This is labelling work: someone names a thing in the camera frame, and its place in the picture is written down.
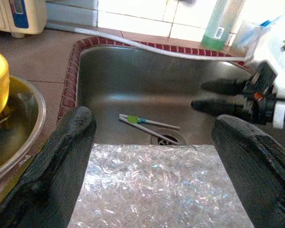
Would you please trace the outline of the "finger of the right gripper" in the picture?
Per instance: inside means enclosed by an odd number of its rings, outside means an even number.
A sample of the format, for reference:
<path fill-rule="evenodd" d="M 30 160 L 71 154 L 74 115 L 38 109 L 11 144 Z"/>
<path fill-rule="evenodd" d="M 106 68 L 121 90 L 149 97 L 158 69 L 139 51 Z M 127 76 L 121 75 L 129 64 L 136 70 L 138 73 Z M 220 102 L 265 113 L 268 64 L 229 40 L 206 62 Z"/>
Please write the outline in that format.
<path fill-rule="evenodd" d="M 220 95 L 238 95 L 241 94 L 246 83 L 247 80 L 217 79 L 202 83 L 201 88 Z"/>
<path fill-rule="evenodd" d="M 196 111 L 210 114 L 212 116 L 228 114 L 241 119 L 251 119 L 251 114 L 249 111 L 244 110 L 243 105 L 238 105 L 236 103 L 220 99 L 193 100 L 191 102 L 191 107 Z"/>

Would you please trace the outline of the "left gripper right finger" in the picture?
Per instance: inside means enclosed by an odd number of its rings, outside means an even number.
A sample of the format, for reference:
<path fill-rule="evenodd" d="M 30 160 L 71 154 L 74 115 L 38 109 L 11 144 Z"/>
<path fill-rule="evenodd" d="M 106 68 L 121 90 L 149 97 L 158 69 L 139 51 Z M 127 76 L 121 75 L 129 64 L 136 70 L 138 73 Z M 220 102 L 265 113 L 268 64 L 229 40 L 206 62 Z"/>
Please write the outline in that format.
<path fill-rule="evenodd" d="M 211 132 L 215 149 L 256 228 L 285 228 L 285 148 L 255 125 L 220 115 Z"/>

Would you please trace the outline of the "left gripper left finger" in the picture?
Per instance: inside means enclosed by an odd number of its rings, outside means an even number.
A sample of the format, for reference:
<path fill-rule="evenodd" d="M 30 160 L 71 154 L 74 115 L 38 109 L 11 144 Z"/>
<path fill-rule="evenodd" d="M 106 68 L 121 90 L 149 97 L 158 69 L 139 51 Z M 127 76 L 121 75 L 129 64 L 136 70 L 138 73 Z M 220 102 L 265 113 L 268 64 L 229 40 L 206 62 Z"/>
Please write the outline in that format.
<path fill-rule="evenodd" d="M 96 119 L 78 106 L 0 192 L 0 228 L 65 228 L 80 193 Z"/>

